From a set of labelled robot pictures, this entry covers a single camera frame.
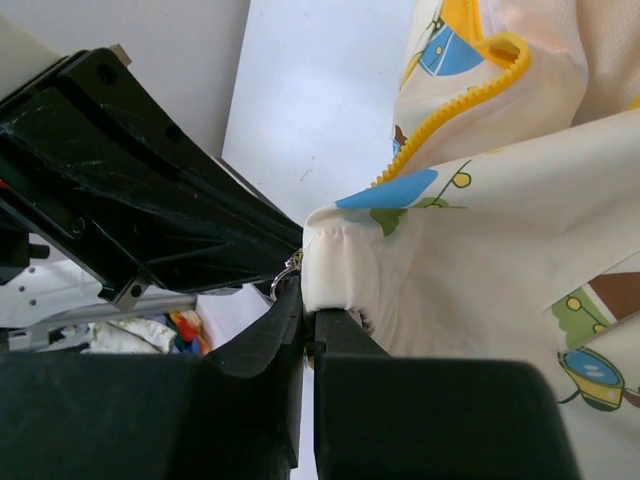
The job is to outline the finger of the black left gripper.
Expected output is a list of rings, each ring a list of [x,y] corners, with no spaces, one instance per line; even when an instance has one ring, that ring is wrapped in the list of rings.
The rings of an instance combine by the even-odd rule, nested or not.
[[[302,230],[209,157],[116,54],[83,50],[1,98],[1,280],[57,249],[103,300],[266,283]]]

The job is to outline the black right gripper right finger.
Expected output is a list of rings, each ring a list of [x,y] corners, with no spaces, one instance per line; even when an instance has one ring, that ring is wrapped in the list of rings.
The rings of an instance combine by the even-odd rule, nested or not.
[[[322,479],[576,479],[552,392],[529,364],[395,358],[346,312],[315,317]]]

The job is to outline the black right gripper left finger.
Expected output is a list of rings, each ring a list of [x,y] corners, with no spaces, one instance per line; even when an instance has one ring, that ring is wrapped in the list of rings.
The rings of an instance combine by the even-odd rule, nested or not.
[[[5,479],[286,479],[298,464],[298,288],[195,354],[5,354]]]

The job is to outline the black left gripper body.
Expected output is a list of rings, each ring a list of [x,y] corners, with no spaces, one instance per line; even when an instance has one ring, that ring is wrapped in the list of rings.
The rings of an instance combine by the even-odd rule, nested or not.
[[[102,285],[68,258],[37,260],[1,287],[1,305],[13,313],[62,313],[106,304]]]

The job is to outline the yellow cream dinosaur kids jacket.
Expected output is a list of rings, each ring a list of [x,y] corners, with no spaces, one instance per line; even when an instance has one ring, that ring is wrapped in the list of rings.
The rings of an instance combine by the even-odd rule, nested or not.
[[[639,5],[418,1],[373,186],[313,213],[302,297],[402,356],[524,360],[587,479],[639,475]]]

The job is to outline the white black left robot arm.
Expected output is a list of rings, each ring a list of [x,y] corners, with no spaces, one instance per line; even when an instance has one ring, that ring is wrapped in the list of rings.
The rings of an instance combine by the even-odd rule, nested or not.
[[[110,49],[55,62],[1,103],[1,325],[149,292],[264,284],[299,225],[209,157]]]

